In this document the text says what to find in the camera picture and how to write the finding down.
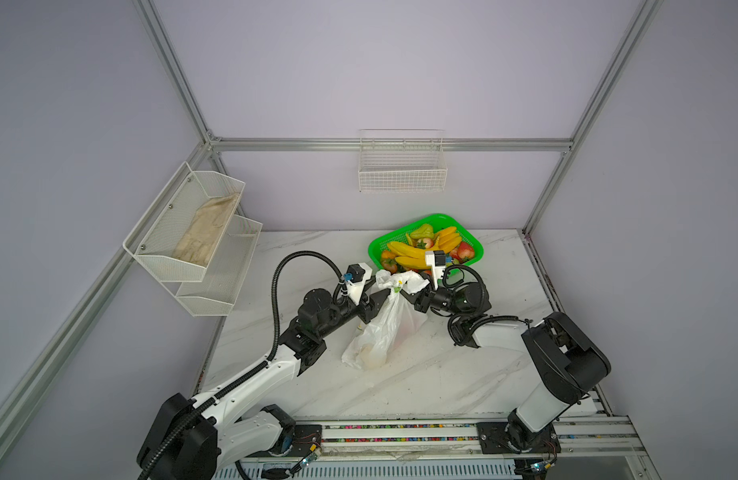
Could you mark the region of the white plastic bag lemon print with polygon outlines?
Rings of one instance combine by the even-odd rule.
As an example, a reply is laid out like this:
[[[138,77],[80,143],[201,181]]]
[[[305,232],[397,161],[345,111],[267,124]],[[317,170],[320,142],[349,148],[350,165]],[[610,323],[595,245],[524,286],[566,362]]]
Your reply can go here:
[[[343,352],[341,361],[355,369],[381,367],[389,354],[414,335],[426,322],[427,314],[417,311],[407,296],[423,293],[430,281],[409,271],[391,274],[380,270],[371,277],[376,293],[386,294],[378,314],[368,324],[360,322],[356,335]]]

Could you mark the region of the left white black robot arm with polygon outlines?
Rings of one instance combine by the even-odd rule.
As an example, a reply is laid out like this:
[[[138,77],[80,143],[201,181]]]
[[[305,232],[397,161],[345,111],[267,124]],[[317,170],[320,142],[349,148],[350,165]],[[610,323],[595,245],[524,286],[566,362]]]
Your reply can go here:
[[[377,316],[389,291],[335,299],[325,289],[308,292],[298,315],[280,333],[273,357],[264,357],[228,383],[187,398],[175,394],[161,406],[137,455],[143,479],[210,479],[247,456],[284,456],[300,446],[296,422],[270,404],[248,411],[271,391],[302,375],[326,350],[326,337],[355,317]]]

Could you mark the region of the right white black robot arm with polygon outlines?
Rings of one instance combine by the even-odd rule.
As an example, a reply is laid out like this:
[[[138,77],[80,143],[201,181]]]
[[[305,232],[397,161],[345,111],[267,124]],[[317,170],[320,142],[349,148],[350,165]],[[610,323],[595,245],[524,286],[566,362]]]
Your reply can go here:
[[[536,448],[551,424],[611,373],[608,358],[565,313],[554,311],[533,324],[515,315],[491,314],[483,281],[426,287],[404,298],[421,313],[447,319],[457,347],[501,348],[529,356],[539,384],[508,415],[498,444],[516,453]]]

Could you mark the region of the fake red apple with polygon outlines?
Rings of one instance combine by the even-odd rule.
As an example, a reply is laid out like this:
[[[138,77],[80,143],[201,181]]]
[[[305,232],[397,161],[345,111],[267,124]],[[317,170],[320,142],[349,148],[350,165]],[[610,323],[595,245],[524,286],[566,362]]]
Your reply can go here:
[[[455,252],[458,261],[463,264],[473,260],[476,256],[475,249],[473,246],[465,241],[462,241]]]

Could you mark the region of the fake orange persimmon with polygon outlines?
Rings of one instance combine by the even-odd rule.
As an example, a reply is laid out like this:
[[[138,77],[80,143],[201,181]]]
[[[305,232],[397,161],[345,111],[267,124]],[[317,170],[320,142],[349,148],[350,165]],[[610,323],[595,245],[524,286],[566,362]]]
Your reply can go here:
[[[398,272],[396,257],[397,255],[394,252],[390,250],[383,250],[380,256],[382,268],[390,272],[391,274],[396,274]]]

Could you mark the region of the fake pink peach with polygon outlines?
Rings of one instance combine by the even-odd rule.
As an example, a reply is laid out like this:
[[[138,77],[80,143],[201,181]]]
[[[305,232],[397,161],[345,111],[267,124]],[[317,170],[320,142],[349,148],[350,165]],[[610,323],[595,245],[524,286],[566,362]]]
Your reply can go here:
[[[435,242],[432,238],[424,237],[417,241],[416,246],[421,249],[429,249],[434,246]]]

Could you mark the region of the fake yellow banana bunch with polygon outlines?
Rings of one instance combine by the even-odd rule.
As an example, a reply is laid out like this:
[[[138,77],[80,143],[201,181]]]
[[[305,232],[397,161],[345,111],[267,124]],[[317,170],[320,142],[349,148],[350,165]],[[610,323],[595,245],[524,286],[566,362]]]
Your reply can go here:
[[[422,224],[382,244],[380,265],[391,273],[428,270],[425,254],[438,250],[451,257],[448,264],[457,263],[462,241],[455,226],[436,230],[431,224]]]

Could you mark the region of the fake green starfruit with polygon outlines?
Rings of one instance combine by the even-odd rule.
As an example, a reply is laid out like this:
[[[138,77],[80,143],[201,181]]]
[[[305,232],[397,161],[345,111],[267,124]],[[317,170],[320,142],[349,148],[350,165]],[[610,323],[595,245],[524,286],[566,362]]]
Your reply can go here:
[[[421,239],[433,239],[435,236],[435,231],[433,227],[430,224],[422,224],[419,227],[417,227],[415,230],[413,230],[409,237],[414,240],[421,240]]]

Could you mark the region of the green plastic fruit basket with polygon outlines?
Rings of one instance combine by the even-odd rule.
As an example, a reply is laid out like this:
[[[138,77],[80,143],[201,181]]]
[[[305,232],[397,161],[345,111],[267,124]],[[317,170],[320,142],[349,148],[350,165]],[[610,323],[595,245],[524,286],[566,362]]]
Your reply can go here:
[[[370,259],[390,273],[430,272],[425,253],[441,250],[446,265],[473,265],[483,257],[483,247],[453,217],[431,214],[374,239],[368,246]]]

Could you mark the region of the lower white mesh shelf bin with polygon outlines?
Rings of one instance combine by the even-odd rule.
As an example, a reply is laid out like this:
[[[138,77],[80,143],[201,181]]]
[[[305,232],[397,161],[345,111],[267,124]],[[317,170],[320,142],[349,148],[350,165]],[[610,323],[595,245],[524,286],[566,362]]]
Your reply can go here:
[[[227,316],[237,302],[263,224],[233,215],[201,282],[185,282],[176,300],[193,317]]]

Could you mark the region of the white mesh shelf bin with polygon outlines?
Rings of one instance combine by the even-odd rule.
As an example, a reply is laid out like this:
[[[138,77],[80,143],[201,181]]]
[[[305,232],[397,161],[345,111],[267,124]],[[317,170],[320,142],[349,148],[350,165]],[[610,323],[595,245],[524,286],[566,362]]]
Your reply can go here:
[[[161,283],[201,282],[244,189],[241,180],[184,163],[123,248]]]
[[[237,302],[263,224],[233,215],[201,282],[185,282],[176,300],[193,317],[227,316]]]

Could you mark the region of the beige cloth in bin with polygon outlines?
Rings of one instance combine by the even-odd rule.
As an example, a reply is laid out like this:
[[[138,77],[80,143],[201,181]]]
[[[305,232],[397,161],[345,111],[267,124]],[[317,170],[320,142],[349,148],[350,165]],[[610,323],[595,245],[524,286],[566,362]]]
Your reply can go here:
[[[204,203],[196,211],[188,230],[177,243],[173,257],[207,267],[239,198],[240,195],[236,193],[213,198]]]

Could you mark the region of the upper white mesh shelf bin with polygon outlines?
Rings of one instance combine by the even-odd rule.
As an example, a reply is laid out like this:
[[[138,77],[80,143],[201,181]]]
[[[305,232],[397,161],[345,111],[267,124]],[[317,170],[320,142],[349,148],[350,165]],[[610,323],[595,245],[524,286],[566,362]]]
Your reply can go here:
[[[161,283],[201,282],[244,189],[241,180],[184,163],[123,248]]]

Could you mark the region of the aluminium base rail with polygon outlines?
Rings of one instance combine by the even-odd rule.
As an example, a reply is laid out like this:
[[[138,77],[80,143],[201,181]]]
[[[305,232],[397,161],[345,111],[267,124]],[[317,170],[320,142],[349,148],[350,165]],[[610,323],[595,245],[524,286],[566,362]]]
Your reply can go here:
[[[265,414],[246,421],[255,445],[214,439],[173,452],[152,479],[656,479],[631,421],[563,417],[525,453],[506,425],[484,419],[305,423],[283,430]]]

